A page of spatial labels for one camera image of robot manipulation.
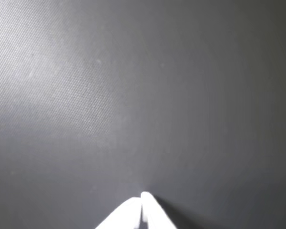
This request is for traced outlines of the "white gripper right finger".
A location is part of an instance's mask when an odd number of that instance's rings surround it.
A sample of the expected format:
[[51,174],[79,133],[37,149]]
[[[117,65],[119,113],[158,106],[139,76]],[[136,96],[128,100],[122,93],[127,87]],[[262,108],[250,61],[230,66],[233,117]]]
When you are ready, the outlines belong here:
[[149,229],[177,229],[156,198],[149,192],[141,193],[142,220]]

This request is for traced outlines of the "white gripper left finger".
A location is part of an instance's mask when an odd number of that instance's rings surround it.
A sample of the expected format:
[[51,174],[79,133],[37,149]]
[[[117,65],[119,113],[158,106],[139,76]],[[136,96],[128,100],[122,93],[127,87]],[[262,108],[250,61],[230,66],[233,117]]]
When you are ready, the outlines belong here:
[[95,229],[138,229],[141,212],[141,198],[132,197],[119,205]]

